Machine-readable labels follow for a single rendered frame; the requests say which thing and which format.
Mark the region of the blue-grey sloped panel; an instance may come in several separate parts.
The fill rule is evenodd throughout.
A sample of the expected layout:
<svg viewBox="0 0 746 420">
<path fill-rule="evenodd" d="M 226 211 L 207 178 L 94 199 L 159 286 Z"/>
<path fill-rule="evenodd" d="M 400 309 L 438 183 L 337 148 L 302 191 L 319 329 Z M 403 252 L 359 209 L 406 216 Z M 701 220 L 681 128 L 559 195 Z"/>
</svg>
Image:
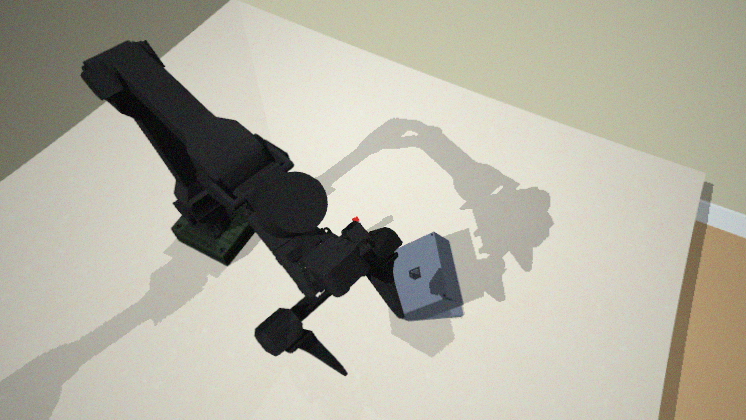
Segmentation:
<svg viewBox="0 0 746 420">
<path fill-rule="evenodd" d="M 402 320 L 463 317 L 464 302 L 449 240 L 433 231 L 394 252 L 398 252 L 393 275 Z"/>
</svg>

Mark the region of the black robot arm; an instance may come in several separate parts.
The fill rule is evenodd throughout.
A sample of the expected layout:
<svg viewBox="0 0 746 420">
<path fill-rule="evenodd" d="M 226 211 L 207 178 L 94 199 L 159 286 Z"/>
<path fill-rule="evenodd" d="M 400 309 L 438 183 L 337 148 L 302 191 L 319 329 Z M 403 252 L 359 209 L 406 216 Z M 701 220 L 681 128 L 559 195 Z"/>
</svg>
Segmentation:
<svg viewBox="0 0 746 420">
<path fill-rule="evenodd" d="M 216 239 L 244 205 L 246 221 L 274 251 L 324 219 L 328 198 L 322 184 L 289 172 L 295 165 L 284 150 L 236 120 L 212 114 L 164 68 L 146 40 L 125 40 L 83 64 L 87 86 L 134 119 L 176 178 L 173 204 L 189 226 Z M 365 256 L 376 246 L 357 221 L 341 233 L 323 228 L 322 242 L 297 259 L 310 285 L 318 282 L 335 297 L 368 274 Z"/>
</svg>

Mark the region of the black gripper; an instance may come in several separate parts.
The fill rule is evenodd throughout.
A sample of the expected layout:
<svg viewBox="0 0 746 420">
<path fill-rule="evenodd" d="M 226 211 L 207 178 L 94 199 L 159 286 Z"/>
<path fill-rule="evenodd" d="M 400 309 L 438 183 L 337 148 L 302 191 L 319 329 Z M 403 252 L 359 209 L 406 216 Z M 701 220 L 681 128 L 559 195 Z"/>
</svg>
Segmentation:
<svg viewBox="0 0 746 420">
<path fill-rule="evenodd" d="M 322 229 L 317 226 L 308 232 L 293 237 L 276 250 L 271 251 L 305 296 L 291 309 L 277 309 L 255 328 L 254 338 L 266 352 L 275 357 L 284 351 L 292 354 L 299 348 L 342 375 L 347 376 L 348 372 L 337 358 L 319 341 L 313 331 L 303 329 L 301 323 L 332 295 L 322 288 L 318 282 L 310 285 L 304 278 L 297 261 L 307 251 L 311 252 L 322 242 L 322 239 L 318 236 Z M 403 319 L 404 313 L 393 275 L 394 261 L 398 258 L 398 252 L 394 251 L 403 242 L 391 228 L 383 227 L 368 233 L 375 241 L 376 246 L 365 256 L 371 266 L 366 277 L 395 315 L 399 319 Z M 322 293 L 317 297 L 316 294 L 319 291 Z"/>
</svg>

